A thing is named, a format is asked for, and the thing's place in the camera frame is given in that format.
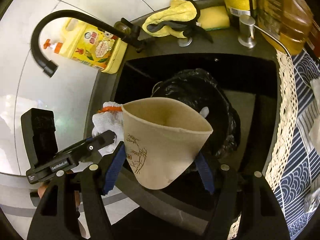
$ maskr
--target striped fabric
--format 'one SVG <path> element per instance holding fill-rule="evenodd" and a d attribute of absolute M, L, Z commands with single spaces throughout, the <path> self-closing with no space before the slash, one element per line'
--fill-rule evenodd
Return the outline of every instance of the striped fabric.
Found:
<path fill-rule="evenodd" d="M 294 240 L 313 215 L 304 213 L 304 197 L 310 192 L 311 182 L 320 174 L 320 156 L 309 137 L 314 119 L 319 115 L 310 81 L 320 76 L 320 70 L 306 51 L 292 57 L 292 60 L 295 66 L 298 116 L 289 159 L 274 193 L 286 219 L 290 237 Z"/>

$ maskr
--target yellow and black rag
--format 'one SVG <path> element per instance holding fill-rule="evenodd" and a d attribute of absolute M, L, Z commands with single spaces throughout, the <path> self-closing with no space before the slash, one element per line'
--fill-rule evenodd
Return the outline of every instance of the yellow and black rag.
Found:
<path fill-rule="evenodd" d="M 178 38 L 188 38 L 199 33 L 213 42 L 212 37 L 197 25 L 199 17 L 200 9 L 193 0 L 171 0 L 168 9 L 149 16 L 142 28 L 155 37 L 173 35 Z"/>

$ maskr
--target tiled wall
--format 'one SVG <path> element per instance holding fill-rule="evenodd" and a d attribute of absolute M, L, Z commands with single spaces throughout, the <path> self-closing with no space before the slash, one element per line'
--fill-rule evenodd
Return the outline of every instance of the tiled wall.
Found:
<path fill-rule="evenodd" d="M 113 25 L 169 6 L 170 0 L 14 0 L 0 21 L 0 172 L 25 175 L 30 168 L 20 118 L 32 107 L 54 111 L 59 149 L 83 138 L 97 70 L 46 51 L 59 68 L 48 78 L 29 52 L 36 24 L 47 14 L 73 9 Z M 43 30 L 40 44 L 59 36 L 63 19 Z"/>

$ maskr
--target black plastic bag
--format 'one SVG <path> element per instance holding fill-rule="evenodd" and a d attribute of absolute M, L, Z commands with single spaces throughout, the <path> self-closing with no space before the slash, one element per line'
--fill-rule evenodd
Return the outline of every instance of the black plastic bag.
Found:
<path fill-rule="evenodd" d="M 206 120 L 213 133 L 203 151 L 210 151 L 217 158 L 235 151 L 240 144 L 240 118 L 216 80 L 205 70 L 187 69 L 155 85 L 152 97 L 173 98 L 190 106 L 198 113 L 207 106 Z"/>

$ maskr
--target sink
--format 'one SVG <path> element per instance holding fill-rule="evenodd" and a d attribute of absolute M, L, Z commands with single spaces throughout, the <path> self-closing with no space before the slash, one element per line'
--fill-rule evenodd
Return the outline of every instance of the sink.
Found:
<path fill-rule="evenodd" d="M 171 54 L 128 60 L 122 68 L 114 101 L 124 104 L 150 97 L 156 83 L 181 70 L 195 68 L 208 71 L 217 80 L 240 116 L 240 146 L 237 152 L 220 162 L 246 174 L 262 171 L 276 122 L 277 69 L 273 61 L 220 53 Z M 135 180 L 127 162 L 123 169 L 123 174 Z M 126 193 L 125 187 L 118 187 Z M 162 194 L 166 202 L 170 198 L 178 200 L 181 210 L 182 203 L 185 203 L 204 211 L 196 214 L 204 220 L 213 208 L 213 197 L 204 189 L 197 171 L 183 173 L 168 187 L 160 190 L 161 193 L 147 191 L 158 197 Z"/>

